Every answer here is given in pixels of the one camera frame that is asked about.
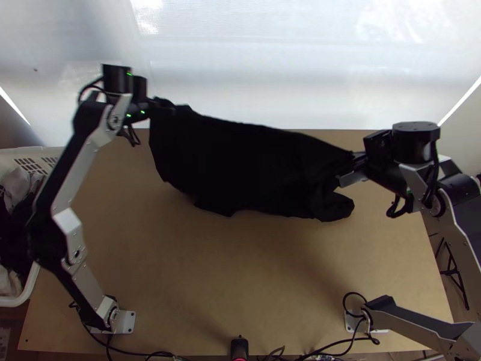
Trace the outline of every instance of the cable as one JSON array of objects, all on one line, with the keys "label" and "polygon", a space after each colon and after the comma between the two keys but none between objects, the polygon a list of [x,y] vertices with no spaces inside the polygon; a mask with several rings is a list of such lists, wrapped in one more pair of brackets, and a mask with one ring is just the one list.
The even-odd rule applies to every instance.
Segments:
[{"label": "cable", "polygon": [[[299,358],[297,358],[296,361],[303,361],[309,357],[312,357],[312,356],[317,356],[317,355],[325,355],[325,356],[333,356],[333,357],[337,357],[337,356],[344,356],[345,354],[347,354],[353,344],[354,344],[354,341],[371,341],[373,344],[375,345],[379,345],[381,343],[381,341],[379,341],[378,339],[372,337],[370,335],[370,333],[368,333],[368,336],[367,337],[360,337],[360,338],[356,338],[356,333],[357,333],[357,330],[359,328],[359,326],[361,325],[361,323],[364,321],[364,318],[363,319],[360,319],[359,322],[357,323],[356,327],[354,328],[354,334],[352,335],[352,337],[350,339],[345,339],[345,340],[340,340],[340,341],[336,341],[336,342],[333,342],[327,346],[324,346],[316,351],[313,351],[311,353],[308,353],[308,354],[305,354]],[[350,342],[348,348],[344,351],[344,352],[341,352],[341,353],[338,353],[338,354],[329,354],[329,353],[324,353],[323,351],[324,350],[327,350],[328,348],[331,348],[331,347],[334,347],[334,346],[337,346],[337,345],[340,345],[340,344],[345,344],[347,342]]]},{"label": "cable", "polygon": [[433,172],[429,172],[427,174],[426,180],[431,175],[431,179],[429,182],[429,185],[426,188],[426,192],[424,193],[423,198],[421,199],[421,203],[425,205],[427,208],[432,207],[432,198],[434,196],[434,192],[436,191],[436,183],[438,182],[438,176],[440,173],[440,160],[438,156],[438,149],[436,148],[436,142],[431,143],[431,157],[433,158],[433,166],[432,169],[434,170]]},{"label": "cable", "polygon": [[[268,354],[266,357],[264,357],[262,360],[259,359],[259,356],[257,356],[257,361],[277,361],[277,360],[284,360],[281,356],[284,354],[284,350],[286,349],[286,346],[282,346],[279,348],[276,348],[274,351],[272,351],[270,354]],[[279,355],[276,355],[272,360],[271,357],[279,352]]]},{"label": "cable", "polygon": [[94,89],[97,89],[99,91],[101,91],[103,94],[105,94],[105,90],[96,86],[95,84],[98,83],[99,81],[103,80],[103,76],[100,76],[98,77],[97,79],[95,79],[93,82],[87,84],[85,87],[83,87],[82,89],[80,89],[80,92],[79,92],[79,96],[77,97],[77,103],[80,103],[80,100],[82,98],[82,95],[85,93],[86,90],[90,89],[90,88],[94,88]]},{"label": "cable", "polygon": [[110,356],[110,343],[112,342],[112,338],[114,335],[111,333],[107,336],[107,346],[105,347],[105,353],[107,354],[107,359],[112,361],[112,357]]},{"label": "cable", "polygon": [[400,200],[401,200],[401,197],[396,194],[396,196],[394,197],[394,202],[392,203],[392,205],[386,211],[386,216],[388,216],[389,218],[397,218],[397,217],[400,217],[401,215],[409,212],[410,210],[412,210],[412,204],[413,204],[414,199],[408,198],[408,199],[404,200],[404,205],[402,206],[402,208],[400,210],[396,211]]},{"label": "cable", "polygon": [[[74,302],[71,302],[69,304],[69,308],[73,308],[77,311],[77,313],[80,311],[80,307],[75,304],[75,301]],[[87,326],[82,322],[81,320],[81,324],[83,326],[83,328],[85,329],[85,331],[87,331],[88,335],[90,337],[92,337],[92,339],[97,342],[99,345],[102,345],[105,347],[105,352],[107,354],[107,359],[109,361],[112,361],[112,358],[110,356],[110,350],[112,351],[115,351],[115,352],[118,352],[118,353],[121,353],[121,354],[125,354],[125,355],[130,355],[130,356],[144,356],[144,357],[152,357],[152,356],[159,356],[159,357],[175,357],[175,355],[173,353],[170,353],[170,352],[167,352],[167,351],[155,351],[154,353],[140,353],[140,352],[131,352],[131,351],[125,351],[125,350],[122,350],[120,348],[116,348],[116,347],[113,347],[110,345],[110,343],[112,342],[112,338],[114,337],[114,334],[111,333],[107,336],[107,343],[101,341],[100,339],[96,338],[93,334],[90,333],[89,329],[87,328]],[[189,359],[185,358],[185,357],[178,357],[180,359],[183,359],[185,361],[189,361]]]},{"label": "cable", "polygon": [[[367,331],[367,337],[356,338],[356,333],[357,333],[357,331],[358,331],[358,329],[359,329],[359,326],[361,325],[361,323],[362,323],[363,321],[366,320],[366,316],[365,316],[365,315],[355,315],[354,313],[348,311],[348,309],[347,309],[347,307],[346,307],[346,300],[347,300],[348,297],[351,296],[351,295],[356,295],[356,296],[358,296],[358,297],[361,297],[361,298],[363,299],[364,303],[367,303],[367,300],[366,300],[366,298],[365,298],[363,295],[361,295],[361,294],[358,293],[358,292],[348,292],[348,293],[346,293],[346,294],[344,295],[344,297],[343,297],[343,299],[342,299],[342,306],[343,306],[343,308],[344,308],[344,311],[345,311],[348,315],[350,315],[350,316],[352,316],[352,317],[359,318],[359,322],[357,323],[356,327],[354,328],[354,334],[352,335],[352,337],[349,338],[349,339],[344,339],[344,340],[340,340],[340,341],[333,342],[333,343],[331,343],[331,344],[329,344],[329,345],[327,345],[327,346],[324,346],[324,347],[322,347],[322,348],[317,349],[316,351],[313,351],[313,352],[311,352],[311,353],[305,354],[305,355],[303,355],[303,356],[299,356],[295,361],[303,361],[303,360],[305,360],[305,359],[307,359],[307,358],[309,358],[309,357],[318,356],[318,355],[332,356],[332,357],[344,356],[345,354],[347,354],[347,353],[351,350],[351,348],[352,348],[352,346],[353,346],[353,344],[354,344],[355,341],[371,341],[371,342],[372,342],[373,344],[375,344],[375,345],[379,345],[379,344],[381,343],[381,341],[379,341],[378,339],[376,339],[376,338],[374,338],[374,337],[371,336],[370,330]],[[348,348],[347,348],[344,352],[342,352],[342,353],[329,354],[329,353],[324,353],[324,352],[323,352],[323,351],[325,351],[325,350],[327,350],[327,349],[329,349],[329,348],[331,348],[331,347],[333,347],[333,346],[340,345],[340,344],[345,344],[345,343],[347,343],[347,342],[349,342],[349,346],[348,346]]]},{"label": "cable", "polygon": [[361,295],[360,293],[358,292],[348,292],[344,295],[344,297],[342,298],[342,306],[344,307],[344,311],[349,315],[349,316],[352,316],[352,317],[356,317],[356,318],[364,318],[364,315],[361,313],[360,315],[354,315],[354,313],[351,313],[350,311],[348,311],[347,307],[346,307],[346,300],[348,299],[349,296],[351,295],[356,295],[356,296],[359,296],[363,299],[364,303],[367,303],[367,300],[366,298]]}]

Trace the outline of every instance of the metal stand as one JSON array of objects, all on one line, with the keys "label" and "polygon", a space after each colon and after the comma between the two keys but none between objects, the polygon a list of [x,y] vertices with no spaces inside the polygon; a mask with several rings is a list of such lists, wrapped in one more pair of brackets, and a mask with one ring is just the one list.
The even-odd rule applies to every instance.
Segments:
[{"label": "metal stand", "polygon": [[[462,281],[461,273],[458,270],[458,265],[456,264],[456,261],[453,257],[453,253],[451,252],[451,248],[449,247],[448,243],[444,240],[444,238],[441,239],[441,242],[438,246],[438,249],[436,250],[436,255],[435,255],[436,260],[438,259],[438,256],[440,255],[441,249],[442,249],[443,246],[449,252],[449,260],[448,260],[448,264],[447,264],[447,269],[445,271],[440,271],[440,274],[442,274],[444,276],[449,276],[449,278],[451,278],[453,280],[456,287],[458,287],[458,289],[461,291],[462,299],[464,301],[464,307],[466,308],[466,310],[470,310],[470,305],[469,305],[469,302],[468,302],[468,297],[466,295],[466,289],[464,288],[464,283]],[[457,281],[453,277],[453,275],[457,275],[459,281]]]}]

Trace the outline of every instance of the clothing pile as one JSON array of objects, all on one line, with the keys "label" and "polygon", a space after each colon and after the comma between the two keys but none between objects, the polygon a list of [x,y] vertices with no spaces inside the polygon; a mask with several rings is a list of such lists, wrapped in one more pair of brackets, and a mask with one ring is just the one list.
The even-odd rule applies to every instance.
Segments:
[{"label": "clothing pile", "polygon": [[334,192],[352,170],[352,152],[297,132],[202,116],[156,98],[149,145],[164,182],[194,205],[231,217],[250,209],[334,221],[350,216],[351,199]]},{"label": "clothing pile", "polygon": [[4,193],[0,200],[0,295],[18,296],[30,272],[32,260],[23,228],[44,178],[19,167],[0,179]]}]

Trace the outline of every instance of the cardboard surface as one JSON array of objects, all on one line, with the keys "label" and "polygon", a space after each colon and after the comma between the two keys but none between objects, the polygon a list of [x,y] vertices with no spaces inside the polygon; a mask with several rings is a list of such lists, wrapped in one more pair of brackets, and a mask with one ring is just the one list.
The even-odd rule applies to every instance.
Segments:
[{"label": "cardboard surface", "polygon": [[[113,345],[226,355],[230,339],[242,335],[251,354],[282,345],[286,354],[306,353],[351,337],[342,311],[348,291],[368,300],[392,295],[402,307],[452,321],[421,216],[387,218],[392,193],[373,182],[341,190],[356,208],[333,223],[257,212],[225,218],[163,183],[148,131],[138,133],[141,147],[119,138],[99,152],[73,206],[104,292],[137,312],[134,333],[114,337]],[[308,133],[359,150],[369,132]],[[19,348],[104,352],[70,302],[42,270]],[[380,346],[356,342],[352,352],[423,349],[393,332],[379,339]]]}]

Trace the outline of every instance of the white basket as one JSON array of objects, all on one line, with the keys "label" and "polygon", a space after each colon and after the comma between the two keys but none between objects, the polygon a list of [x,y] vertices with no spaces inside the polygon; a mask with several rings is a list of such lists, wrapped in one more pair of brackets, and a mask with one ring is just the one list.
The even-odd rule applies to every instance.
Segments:
[{"label": "white basket", "polygon": [[[62,154],[63,147],[22,147],[0,149],[0,178],[17,167],[22,167],[28,173],[49,175]],[[3,202],[3,187],[0,186],[0,202]],[[29,299],[40,266],[33,262],[22,293],[17,297],[0,296],[0,307],[17,307]]]}]

